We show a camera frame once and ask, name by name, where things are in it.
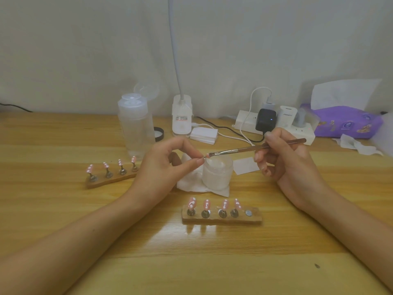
tissue pack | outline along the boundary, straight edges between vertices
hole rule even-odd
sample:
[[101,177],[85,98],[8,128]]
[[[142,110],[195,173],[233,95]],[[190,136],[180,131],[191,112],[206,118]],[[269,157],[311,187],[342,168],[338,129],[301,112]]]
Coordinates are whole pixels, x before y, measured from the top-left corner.
[[338,106],[318,110],[312,110],[309,104],[302,104],[301,107],[320,118],[314,131],[315,136],[339,138],[346,134],[356,139],[369,139],[383,124],[381,116],[351,107]]

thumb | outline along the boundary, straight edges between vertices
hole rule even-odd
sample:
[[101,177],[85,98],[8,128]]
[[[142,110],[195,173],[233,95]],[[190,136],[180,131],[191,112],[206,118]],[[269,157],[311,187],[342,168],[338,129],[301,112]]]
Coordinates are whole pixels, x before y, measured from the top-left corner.
[[199,168],[203,163],[205,162],[204,158],[193,158],[190,160],[187,160],[186,162],[173,167],[175,176],[177,180],[179,181],[181,178],[183,178],[185,175],[191,173],[195,169]]
[[265,138],[269,146],[282,157],[285,164],[298,163],[299,157],[286,141],[271,132],[265,133]]

person's left hand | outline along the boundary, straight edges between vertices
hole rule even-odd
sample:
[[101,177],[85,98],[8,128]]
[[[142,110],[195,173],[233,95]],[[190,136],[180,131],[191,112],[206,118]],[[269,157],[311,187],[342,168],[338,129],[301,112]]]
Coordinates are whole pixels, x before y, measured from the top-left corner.
[[[192,159],[182,164],[173,150],[188,154]],[[185,175],[204,163],[200,153],[189,139],[175,137],[154,144],[142,160],[134,183],[130,187],[133,196],[141,196],[151,207],[158,204],[170,192],[174,185]]]

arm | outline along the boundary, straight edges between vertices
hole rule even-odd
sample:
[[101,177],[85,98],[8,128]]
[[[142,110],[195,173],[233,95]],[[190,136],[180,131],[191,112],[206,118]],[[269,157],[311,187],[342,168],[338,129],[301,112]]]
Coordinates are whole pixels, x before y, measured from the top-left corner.
[[262,173],[275,179],[297,208],[315,218],[393,290],[393,228],[329,187],[306,146],[285,142],[295,138],[286,130],[275,128],[265,136],[272,150],[258,151],[254,157]]
[[[172,152],[174,149],[194,159],[181,164],[180,158]],[[202,165],[202,157],[184,138],[155,144],[123,196],[0,259],[0,293],[64,293],[125,230],[159,203],[180,178]]]

hand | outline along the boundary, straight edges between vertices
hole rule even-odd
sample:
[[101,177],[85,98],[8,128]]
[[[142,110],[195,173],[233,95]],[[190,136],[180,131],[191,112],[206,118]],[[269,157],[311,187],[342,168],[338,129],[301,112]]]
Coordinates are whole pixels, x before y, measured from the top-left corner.
[[[192,159],[182,164],[175,149]],[[141,197],[150,208],[157,205],[185,175],[204,163],[204,156],[185,137],[175,137],[154,144],[145,154],[140,170],[130,187],[133,196]]]
[[299,209],[308,208],[321,195],[331,192],[304,144],[288,145],[295,137],[283,128],[265,133],[271,149],[255,153],[254,160],[264,176],[272,177],[286,197]]

